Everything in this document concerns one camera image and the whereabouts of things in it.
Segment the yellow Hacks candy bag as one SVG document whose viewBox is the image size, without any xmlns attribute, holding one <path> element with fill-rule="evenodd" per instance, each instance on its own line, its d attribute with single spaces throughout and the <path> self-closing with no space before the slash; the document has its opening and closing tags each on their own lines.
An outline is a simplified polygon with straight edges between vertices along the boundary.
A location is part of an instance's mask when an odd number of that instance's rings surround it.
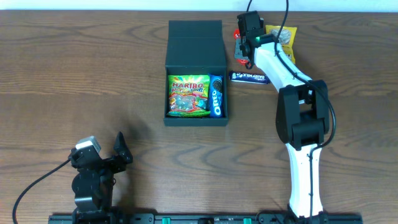
<svg viewBox="0 0 398 224">
<path fill-rule="evenodd" d="M 279 33 L 280 26 L 272 26 L 266 25 L 266 34 L 272 34 L 275 37 Z M 297 28 L 296 27 L 284 27 L 279 35 L 279 42 L 282 45 L 284 53 L 288 56 L 288 58 L 296 63 L 293 51 L 293 44 L 296 35 Z"/>
</svg>

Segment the red Hacks candy bag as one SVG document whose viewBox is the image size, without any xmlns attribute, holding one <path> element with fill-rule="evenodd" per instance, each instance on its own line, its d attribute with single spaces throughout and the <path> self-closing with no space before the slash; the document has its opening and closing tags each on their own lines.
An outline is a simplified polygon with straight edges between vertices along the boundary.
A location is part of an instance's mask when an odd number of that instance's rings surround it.
<svg viewBox="0 0 398 224">
<path fill-rule="evenodd" d="M 242 51 L 240 49 L 241 36 L 240 36 L 239 29 L 235 29 L 234 30 L 233 37 L 235 39 L 234 58 L 241 65 L 245 65 L 246 63 L 248 63 L 248 59 L 243 56 L 243 53 L 242 53 Z"/>
</svg>

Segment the green Haribo gummy bag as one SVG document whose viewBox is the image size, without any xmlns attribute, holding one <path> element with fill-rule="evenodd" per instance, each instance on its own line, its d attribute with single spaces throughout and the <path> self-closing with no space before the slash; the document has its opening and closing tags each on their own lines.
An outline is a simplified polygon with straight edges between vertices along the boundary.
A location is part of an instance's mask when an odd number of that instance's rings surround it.
<svg viewBox="0 0 398 224">
<path fill-rule="evenodd" d="M 210 114 L 208 109 L 209 75 L 169 75 L 168 116 L 202 118 Z"/>
</svg>

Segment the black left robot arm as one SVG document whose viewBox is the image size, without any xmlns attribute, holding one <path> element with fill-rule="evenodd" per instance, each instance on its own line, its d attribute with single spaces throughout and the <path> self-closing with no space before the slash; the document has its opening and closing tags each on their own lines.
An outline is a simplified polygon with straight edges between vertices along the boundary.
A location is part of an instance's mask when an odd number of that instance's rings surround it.
<svg viewBox="0 0 398 224">
<path fill-rule="evenodd" d="M 112 206 L 114 175 L 126 170 L 133 156 L 123 133 L 119 132 L 113 146 L 115 155 L 101 158 L 99 145 L 94 136 L 78 141 L 68 159 L 78 174 L 72 181 L 76 209 L 73 223 L 125 223 L 122 211 Z"/>
</svg>

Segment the blue Oreo cookie pack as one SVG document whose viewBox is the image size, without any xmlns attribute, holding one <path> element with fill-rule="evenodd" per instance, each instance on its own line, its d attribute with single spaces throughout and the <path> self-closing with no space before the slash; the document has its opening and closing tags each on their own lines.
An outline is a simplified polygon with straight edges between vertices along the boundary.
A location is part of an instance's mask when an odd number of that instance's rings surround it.
<svg viewBox="0 0 398 224">
<path fill-rule="evenodd" d="M 223 78 L 217 75 L 209 75 L 208 107 L 211 118 L 223 116 Z"/>
</svg>

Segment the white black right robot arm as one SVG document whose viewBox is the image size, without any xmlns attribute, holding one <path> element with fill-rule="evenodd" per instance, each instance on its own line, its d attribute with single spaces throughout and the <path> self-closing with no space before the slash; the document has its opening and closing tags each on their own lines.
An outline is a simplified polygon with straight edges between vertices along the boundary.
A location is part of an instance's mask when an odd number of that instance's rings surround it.
<svg viewBox="0 0 398 224">
<path fill-rule="evenodd" d="M 335 114 L 322 80 L 312 80 L 288 58 L 278 35 L 266 34 L 258 12 L 237 16 L 239 48 L 246 68 L 262 70 L 278 92 L 275 126 L 290 160 L 292 191 L 289 210 L 297 222 L 319 221 L 323 213 L 319 190 L 322 148 L 334 135 Z"/>
</svg>

